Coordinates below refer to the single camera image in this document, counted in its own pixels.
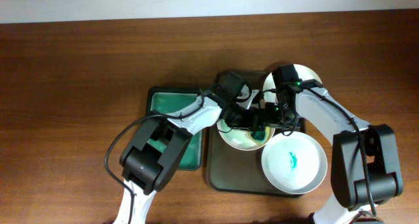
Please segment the green and yellow sponge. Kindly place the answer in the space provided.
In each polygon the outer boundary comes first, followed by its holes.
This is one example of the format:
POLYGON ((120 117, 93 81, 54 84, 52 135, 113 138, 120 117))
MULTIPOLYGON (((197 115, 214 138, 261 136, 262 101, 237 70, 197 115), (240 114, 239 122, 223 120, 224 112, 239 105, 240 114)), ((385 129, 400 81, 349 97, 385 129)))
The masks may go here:
POLYGON ((248 133, 252 141, 258 144, 265 144, 270 137, 270 129, 266 127, 264 130, 251 131, 248 133))

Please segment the white bowl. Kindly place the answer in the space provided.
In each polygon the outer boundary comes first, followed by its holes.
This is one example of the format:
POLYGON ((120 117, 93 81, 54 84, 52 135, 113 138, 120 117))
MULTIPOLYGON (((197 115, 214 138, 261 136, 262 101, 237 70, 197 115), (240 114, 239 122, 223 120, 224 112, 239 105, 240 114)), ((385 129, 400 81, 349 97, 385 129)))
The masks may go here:
MULTIPOLYGON (((300 65, 300 64, 293 64, 293 65, 295 67, 295 70, 299 78, 302 79, 303 81, 315 79, 319 83, 322 83, 320 77, 309 67, 306 67, 305 65, 300 65)), ((263 83, 263 91, 264 91, 263 99, 265 102, 270 102, 270 103, 277 102, 276 94, 266 91, 272 88, 275 88, 275 84, 274 84, 272 73, 269 73, 263 83)))
MULTIPOLYGON (((269 140, 273 137, 275 133, 274 128, 270 128, 270 137, 269 140)), ((217 122, 217 130, 219 131, 221 138, 231 147, 241 150, 241 151, 254 151, 264 147, 265 144, 258 144, 252 141, 249 137, 249 131, 232 129, 225 123, 224 120, 219 120, 217 122)))

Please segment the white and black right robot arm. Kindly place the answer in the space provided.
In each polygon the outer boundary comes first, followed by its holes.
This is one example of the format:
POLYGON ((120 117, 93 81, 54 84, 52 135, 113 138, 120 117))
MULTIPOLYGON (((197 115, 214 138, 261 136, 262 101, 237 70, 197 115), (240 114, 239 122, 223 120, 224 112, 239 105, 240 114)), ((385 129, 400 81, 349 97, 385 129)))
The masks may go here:
POLYGON ((394 131, 372 125, 339 104, 310 68, 288 64, 266 76, 270 117, 282 126, 311 122, 332 145, 332 195, 307 223, 355 223, 403 192, 394 131))

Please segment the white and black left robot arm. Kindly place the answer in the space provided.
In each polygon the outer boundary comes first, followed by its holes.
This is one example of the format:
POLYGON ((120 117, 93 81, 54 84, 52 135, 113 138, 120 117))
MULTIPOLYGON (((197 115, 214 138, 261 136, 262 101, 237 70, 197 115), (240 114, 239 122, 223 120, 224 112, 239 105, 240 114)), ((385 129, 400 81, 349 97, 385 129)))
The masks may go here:
POLYGON ((179 167, 192 137, 223 119, 233 129, 257 129, 258 110, 251 104, 261 95, 235 72, 205 90, 196 99, 173 113, 150 111, 129 124, 111 143, 136 127, 119 158, 122 176, 111 177, 124 188, 116 223, 144 223, 155 195, 169 183, 179 167))

